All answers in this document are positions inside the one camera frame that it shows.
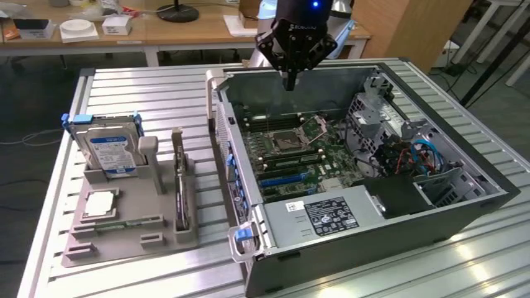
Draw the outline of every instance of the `wooden desk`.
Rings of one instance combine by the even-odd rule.
[[[223,15],[237,15],[236,6],[220,6],[209,3],[199,3],[199,19],[189,23],[171,23],[160,20],[155,14],[145,13],[132,19],[132,31],[127,36],[104,35],[101,22],[96,22],[99,40],[86,42],[62,43],[58,28],[50,40],[22,40],[16,38],[6,40],[0,45],[0,56],[38,56],[68,55],[82,53],[119,53],[143,52],[148,66],[157,66],[157,52],[173,50],[209,50],[223,48],[253,48],[252,37],[231,36]],[[45,0],[14,0],[26,4],[34,18],[50,19],[60,25],[68,20],[69,13],[78,12],[78,7],[50,7]],[[141,11],[153,11],[168,0],[121,0],[125,7]],[[12,25],[12,21],[4,22],[4,27]],[[361,27],[356,27],[349,34],[347,45],[352,46],[348,58],[360,58],[370,33]]]

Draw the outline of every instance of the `white box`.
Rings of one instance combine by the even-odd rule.
[[[50,39],[56,26],[50,20],[14,20],[21,39]]]
[[[436,63],[434,64],[434,68],[443,68],[447,66],[447,61],[451,61],[452,57],[455,56],[458,49],[460,47],[458,44],[451,42],[450,40],[446,42],[446,45],[443,46],[443,50],[438,56]]]
[[[107,35],[128,35],[131,32],[129,17],[108,17],[101,25]]]
[[[68,20],[58,26],[62,43],[99,39],[96,26],[86,20]]]

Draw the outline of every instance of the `robotic arm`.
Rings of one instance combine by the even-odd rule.
[[[256,36],[256,49],[281,72],[287,91],[293,90],[297,73],[311,70],[337,48],[328,33],[329,13],[349,20],[351,5],[339,0],[277,0],[271,28]]]

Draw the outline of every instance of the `power supply label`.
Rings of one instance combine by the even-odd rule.
[[[359,224],[343,197],[304,205],[315,233],[325,236],[356,228]]]

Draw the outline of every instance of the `hard drive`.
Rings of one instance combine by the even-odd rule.
[[[139,114],[119,117],[76,115],[68,121],[62,115],[62,127],[86,159],[88,169],[101,169],[108,178],[136,176],[136,167],[145,165],[145,156],[139,153],[139,138],[143,136]]]

